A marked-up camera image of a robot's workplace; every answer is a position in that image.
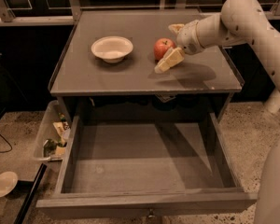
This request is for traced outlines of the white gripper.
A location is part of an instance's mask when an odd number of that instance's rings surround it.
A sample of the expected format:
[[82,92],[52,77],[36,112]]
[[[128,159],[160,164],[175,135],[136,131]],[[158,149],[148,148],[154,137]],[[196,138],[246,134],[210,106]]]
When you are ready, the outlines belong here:
[[185,53],[188,55],[195,55],[204,51],[204,47],[198,39],[198,22],[198,20],[195,20],[185,25],[183,23],[178,23],[170,24],[168,26],[169,31],[174,35],[177,35],[176,41],[179,47],[175,49],[169,48],[165,52],[164,56],[158,61],[154,68],[154,71],[157,74],[164,73],[170,68],[183,62],[185,59]]

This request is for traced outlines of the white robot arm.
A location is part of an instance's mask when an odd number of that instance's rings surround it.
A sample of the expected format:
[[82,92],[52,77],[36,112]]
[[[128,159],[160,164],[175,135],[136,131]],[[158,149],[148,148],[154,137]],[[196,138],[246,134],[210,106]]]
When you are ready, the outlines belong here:
[[[213,46],[246,42],[255,52],[280,93],[280,33],[275,30],[258,0],[226,0],[218,14],[171,24],[177,47],[169,49],[155,66],[163,73]],[[274,144],[262,169],[254,224],[280,224],[280,139]]]

